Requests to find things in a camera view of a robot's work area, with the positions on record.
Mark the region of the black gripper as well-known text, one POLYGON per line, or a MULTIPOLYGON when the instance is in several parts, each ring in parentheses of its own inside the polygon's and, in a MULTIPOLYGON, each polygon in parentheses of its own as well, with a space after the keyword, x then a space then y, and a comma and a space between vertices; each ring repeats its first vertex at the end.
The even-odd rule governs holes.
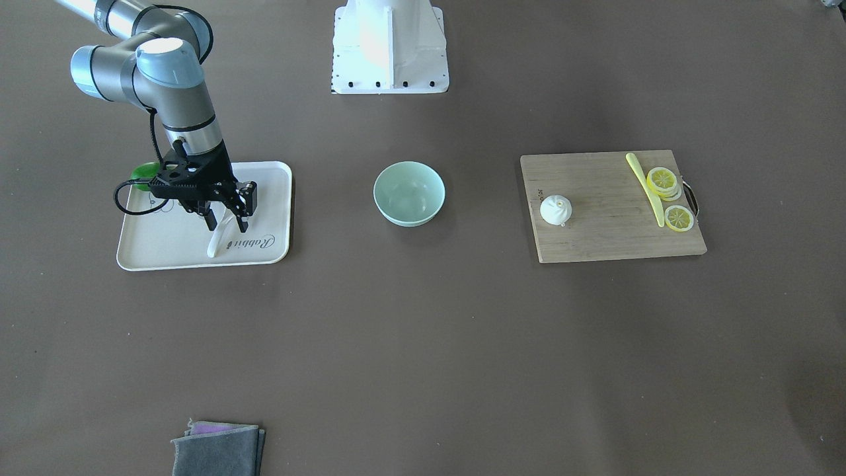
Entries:
POLYGON ((209 231, 217 228, 217 220, 211 204, 200 202, 223 203, 233 213, 239 231, 245 233, 249 228, 247 219, 256 211, 257 183, 236 179, 225 142, 206 153, 191 155, 186 141, 176 139, 173 153, 177 159, 175 172, 179 174, 173 178, 173 196, 190 202, 196 210, 202 208, 209 231))

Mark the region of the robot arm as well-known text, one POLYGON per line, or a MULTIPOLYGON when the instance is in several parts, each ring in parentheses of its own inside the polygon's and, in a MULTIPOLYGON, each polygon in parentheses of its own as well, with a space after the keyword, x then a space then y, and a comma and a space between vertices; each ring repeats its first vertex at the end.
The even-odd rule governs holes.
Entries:
POLYGON ((203 217, 209 230, 217 228, 212 202, 220 202, 245 232, 257 185, 233 174, 208 93, 202 69, 213 45, 208 21, 190 9, 142 1, 61 5, 119 39, 113 46, 81 46, 73 54, 70 71, 79 90, 156 112, 171 143, 156 174, 130 184, 144 184, 163 201, 178 201, 203 217))

